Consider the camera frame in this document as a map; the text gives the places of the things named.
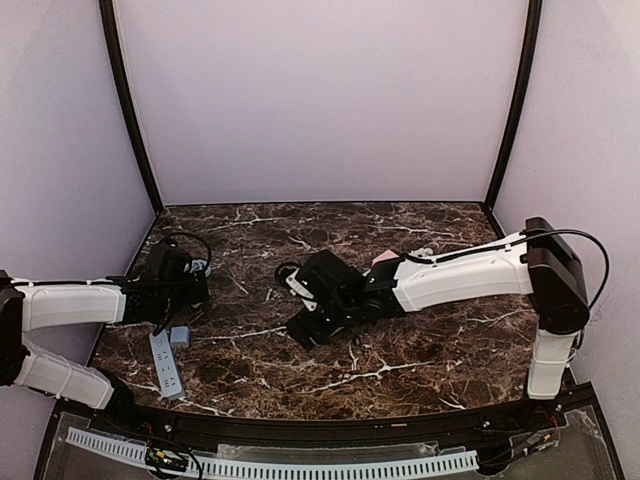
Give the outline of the pink cube socket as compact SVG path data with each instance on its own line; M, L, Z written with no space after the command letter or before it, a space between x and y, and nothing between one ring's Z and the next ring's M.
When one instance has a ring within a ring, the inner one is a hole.
M376 265L383 261L400 259L400 256L392 250L386 250L372 260L372 264Z

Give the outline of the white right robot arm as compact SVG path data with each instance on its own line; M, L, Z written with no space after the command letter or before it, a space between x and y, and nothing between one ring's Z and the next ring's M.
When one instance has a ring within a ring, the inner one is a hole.
M523 231L482 246L441 255L387 251L365 273L328 250L302 264L284 263L275 280L304 304L287 321L287 332L311 350L363 323L474 298L528 296L539 321L526 394L552 400L591 310L581 260L563 239L567 233L533 217Z

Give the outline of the blue plug adapter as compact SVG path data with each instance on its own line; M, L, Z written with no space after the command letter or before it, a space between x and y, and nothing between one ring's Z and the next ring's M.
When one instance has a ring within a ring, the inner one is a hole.
M170 344L175 348L188 348L191 345L191 330L187 326L172 327L169 335Z

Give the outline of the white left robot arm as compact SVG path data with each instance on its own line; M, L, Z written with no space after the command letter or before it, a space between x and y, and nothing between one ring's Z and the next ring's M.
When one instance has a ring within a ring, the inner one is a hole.
M77 324L153 325L210 297L210 258L196 259L168 237L152 246L137 272L97 280L33 281L1 275L1 384L121 413L134 394L115 374L73 362L26 337L34 330Z

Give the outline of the blue power strip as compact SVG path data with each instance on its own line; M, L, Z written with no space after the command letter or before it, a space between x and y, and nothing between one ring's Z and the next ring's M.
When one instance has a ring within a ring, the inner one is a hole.
M152 352L162 397L177 400L185 396L185 389L173 355L172 346L164 330L158 335L149 334Z

